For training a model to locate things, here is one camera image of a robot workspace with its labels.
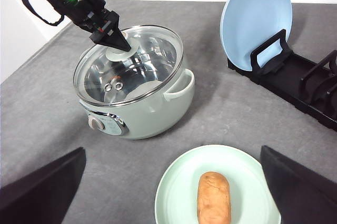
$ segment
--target pot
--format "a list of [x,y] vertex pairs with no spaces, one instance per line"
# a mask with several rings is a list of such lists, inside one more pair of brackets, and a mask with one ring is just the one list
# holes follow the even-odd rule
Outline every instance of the pot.
[[194,75],[173,31],[143,25],[123,33],[130,52],[94,45],[81,56],[73,82],[91,128],[144,139],[169,129],[186,113]]

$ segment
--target black dish rack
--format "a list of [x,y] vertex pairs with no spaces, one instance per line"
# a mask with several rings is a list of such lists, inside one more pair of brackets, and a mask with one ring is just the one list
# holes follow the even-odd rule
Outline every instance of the black dish rack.
[[[239,69],[229,59],[228,67],[337,131],[337,50],[315,63],[294,53],[285,33],[285,29],[279,31],[251,52],[251,72]],[[282,52],[261,68],[258,54],[278,40]]]

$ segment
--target lid rim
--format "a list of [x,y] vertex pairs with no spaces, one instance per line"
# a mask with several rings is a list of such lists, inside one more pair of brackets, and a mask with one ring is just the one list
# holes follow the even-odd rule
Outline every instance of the lid rim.
[[77,73],[77,70],[79,68],[79,65],[80,65],[80,62],[83,60],[85,54],[87,54],[93,47],[96,46],[96,44],[94,44],[92,47],[90,47],[90,49],[88,49],[87,51],[85,51],[85,54],[81,57],[80,61],[77,63],[76,65],[76,68],[75,68],[75,71],[74,71],[74,74],[73,74],[73,86],[75,88],[75,91],[76,91],[76,94],[77,96],[85,103],[89,104],[89,105],[92,105],[92,106],[96,106],[96,107],[121,107],[121,106],[125,106],[125,105],[129,105],[129,104],[133,104],[133,103],[136,103],[140,100],[143,100],[145,98],[147,98],[148,96],[150,95],[153,95],[154,93],[157,93],[161,88],[163,88],[174,76],[175,74],[178,72],[178,70],[180,69],[181,65],[182,65],[182,62],[183,62],[183,59],[184,59],[184,45],[183,45],[183,42],[182,42],[182,39],[180,38],[180,36],[173,30],[167,28],[167,27],[164,27],[164,26],[160,26],[160,25],[151,25],[151,24],[145,24],[145,25],[136,25],[136,26],[131,26],[131,27],[128,27],[128,28],[124,28],[122,29],[121,31],[125,31],[127,29],[132,29],[132,28],[137,28],[137,27],[158,27],[158,28],[163,28],[163,29],[166,29],[170,32],[172,32],[176,37],[177,39],[179,40],[179,42],[181,43],[181,58],[180,58],[180,61],[178,64],[176,64],[176,68],[175,70],[173,70],[170,75],[164,79],[158,86],[156,86],[155,88],[153,88],[152,90],[150,91],[147,91],[146,93],[142,94],[142,95],[139,95],[137,97],[134,97],[132,99],[128,99],[128,100],[123,100],[123,101],[118,101],[118,102],[115,102],[115,103],[96,103],[96,102],[93,102],[93,101],[89,101],[87,100],[83,95],[80,94],[80,92],[78,91],[78,88],[76,87],[76,83],[75,83],[75,74]]

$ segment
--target bread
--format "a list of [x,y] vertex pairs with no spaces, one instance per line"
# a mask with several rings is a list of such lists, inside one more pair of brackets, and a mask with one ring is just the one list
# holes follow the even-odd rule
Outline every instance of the bread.
[[199,180],[197,197],[199,224],[230,224],[230,185],[217,172],[206,172]]

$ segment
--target gray countertop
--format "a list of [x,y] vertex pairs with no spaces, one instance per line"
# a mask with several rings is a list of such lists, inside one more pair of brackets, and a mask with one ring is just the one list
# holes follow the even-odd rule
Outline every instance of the gray countertop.
[[[89,33],[67,26],[1,85],[1,182],[6,185],[76,147],[87,165],[64,223],[155,223],[159,180],[180,154],[223,144],[259,159],[262,145],[337,181],[337,133],[230,70],[219,38],[224,3],[108,1],[120,27],[176,31],[196,77],[185,116],[146,140],[92,131],[73,89]],[[337,49],[337,5],[293,4],[292,49],[318,62]]]

